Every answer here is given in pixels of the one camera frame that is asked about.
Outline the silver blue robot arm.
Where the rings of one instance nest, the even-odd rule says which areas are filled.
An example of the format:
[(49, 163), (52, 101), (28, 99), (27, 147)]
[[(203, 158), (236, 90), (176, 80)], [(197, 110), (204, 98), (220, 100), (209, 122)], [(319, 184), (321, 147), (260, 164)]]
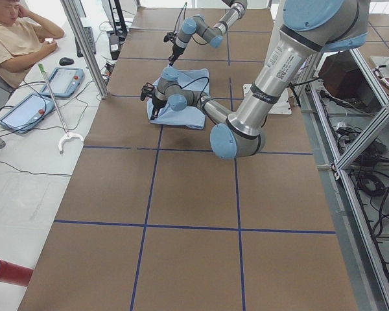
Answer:
[(168, 32), (164, 42), (172, 42), (172, 54), (169, 56), (169, 65), (173, 66), (175, 61), (185, 52), (190, 40), (196, 34), (206, 44), (218, 48), (223, 41), (223, 36), (228, 29), (239, 19), (242, 19), (248, 8), (247, 0), (223, 1), (230, 9), (213, 26), (209, 26), (204, 16), (197, 14), (193, 17), (183, 19), (178, 30)]
[(348, 51), (362, 46), (368, 34), (369, 1), (286, 1), (280, 39), (252, 83), (241, 105), (231, 112), (205, 91), (188, 91), (178, 83), (179, 72), (172, 66), (182, 55), (194, 34), (218, 47), (228, 29), (241, 19), (247, 1), (226, 1), (229, 11), (210, 27), (201, 15), (184, 20), (177, 33), (165, 36), (173, 44), (169, 66), (164, 68), (158, 84), (145, 84), (141, 100), (153, 104), (150, 120), (160, 110), (170, 107), (181, 111), (195, 107), (208, 116), (215, 126), (210, 145), (221, 159), (252, 156), (265, 145), (263, 124), (282, 92), (308, 57), (316, 52)]

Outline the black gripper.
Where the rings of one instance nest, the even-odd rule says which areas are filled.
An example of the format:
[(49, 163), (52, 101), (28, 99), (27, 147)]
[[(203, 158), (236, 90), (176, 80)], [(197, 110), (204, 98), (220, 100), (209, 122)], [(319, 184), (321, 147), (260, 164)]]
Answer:
[(150, 119), (157, 119), (160, 109), (165, 107), (165, 101), (157, 95), (152, 96), (153, 110)]
[(182, 54), (183, 54), (183, 49), (177, 44), (174, 44), (172, 47), (172, 55), (169, 58), (169, 65), (174, 65), (177, 60), (173, 60), (173, 59), (178, 59)]

